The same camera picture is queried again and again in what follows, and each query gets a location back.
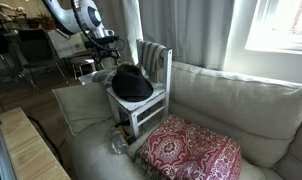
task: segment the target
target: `red patterned pillow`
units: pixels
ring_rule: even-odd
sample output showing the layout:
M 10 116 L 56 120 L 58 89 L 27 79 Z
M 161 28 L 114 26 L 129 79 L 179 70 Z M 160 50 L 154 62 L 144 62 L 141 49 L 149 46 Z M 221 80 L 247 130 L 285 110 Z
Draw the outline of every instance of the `red patterned pillow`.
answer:
M 140 157 L 169 179 L 239 179 L 239 142 L 177 116 L 155 130 Z

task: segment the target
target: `gray sofa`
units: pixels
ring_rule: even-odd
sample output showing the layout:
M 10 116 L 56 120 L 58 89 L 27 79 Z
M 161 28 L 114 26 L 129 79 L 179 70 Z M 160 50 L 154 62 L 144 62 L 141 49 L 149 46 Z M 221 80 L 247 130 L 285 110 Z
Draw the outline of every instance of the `gray sofa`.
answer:
M 85 122 L 76 133 L 67 132 L 78 179 L 150 178 L 132 157 L 157 126 L 146 127 L 149 131 L 126 155 L 115 155 L 108 132 L 115 122 L 103 85 L 53 92 L 71 129 Z M 242 148 L 241 180 L 302 180 L 302 84 L 174 62 L 170 113 L 237 138 Z

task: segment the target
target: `wooden floor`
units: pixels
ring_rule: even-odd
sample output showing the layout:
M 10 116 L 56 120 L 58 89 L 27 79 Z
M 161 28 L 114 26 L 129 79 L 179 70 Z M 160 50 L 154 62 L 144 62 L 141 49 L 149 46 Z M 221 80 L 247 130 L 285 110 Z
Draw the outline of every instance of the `wooden floor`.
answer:
M 68 126 L 51 90 L 80 85 L 80 83 L 74 79 L 72 72 L 69 72 L 66 69 L 63 69 L 63 71 L 67 76 L 69 84 L 64 81 L 57 70 L 53 70 L 49 73 L 41 71 L 36 73 L 35 78 L 38 87 L 42 91 L 41 93 L 33 90 L 33 88 L 31 88 L 31 86 L 23 79 L 19 79 L 17 82 L 0 81 L 0 100 L 4 108 L 6 110 L 11 110 L 16 107 L 21 107 L 26 115 L 31 116 L 40 122 L 49 138 L 56 146 L 60 146 L 63 142 L 64 134 Z M 71 178 L 74 177 L 70 153 L 66 143 L 61 146 L 60 152 L 63 157 L 66 172 Z

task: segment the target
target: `window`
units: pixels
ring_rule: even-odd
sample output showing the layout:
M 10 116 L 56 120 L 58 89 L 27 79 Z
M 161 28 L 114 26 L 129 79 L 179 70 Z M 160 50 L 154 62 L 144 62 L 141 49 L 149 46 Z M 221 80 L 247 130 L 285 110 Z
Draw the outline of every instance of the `window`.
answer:
M 246 49 L 302 54 L 302 0 L 258 0 Z

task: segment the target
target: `white chair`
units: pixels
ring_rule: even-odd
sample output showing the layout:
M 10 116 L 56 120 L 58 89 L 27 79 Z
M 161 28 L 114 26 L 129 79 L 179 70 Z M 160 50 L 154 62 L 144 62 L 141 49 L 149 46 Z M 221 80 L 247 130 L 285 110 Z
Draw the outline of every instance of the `white chair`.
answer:
M 137 50 L 139 57 L 139 68 L 141 69 L 143 75 L 148 79 L 147 74 L 157 74 L 155 72 L 148 72 L 141 65 L 141 60 L 143 55 L 142 46 L 145 41 L 137 40 Z M 171 79 L 171 64 L 172 64 L 172 49 L 163 49 L 160 57 L 163 58 L 163 76 L 159 78 L 160 82 L 152 81 L 148 79 L 153 86 L 153 94 L 146 100 L 141 102 L 127 102 L 119 98 L 113 91 L 112 87 L 108 88 L 108 96 L 110 100 L 110 104 L 112 107 L 112 111 L 114 114 L 114 118 L 117 122 L 120 121 L 119 108 L 125 112 L 130 120 L 130 125 L 133 130 L 134 136 L 136 138 L 139 137 L 139 126 L 141 126 L 146 121 L 150 120 L 154 115 L 159 112 L 163 112 L 164 116 L 168 116 L 168 108 L 169 108 L 169 92 L 170 92 L 170 79 Z M 148 110 L 150 107 L 154 106 L 158 102 L 162 101 L 162 105 L 157 110 L 153 111 L 147 117 L 138 121 L 138 116 Z

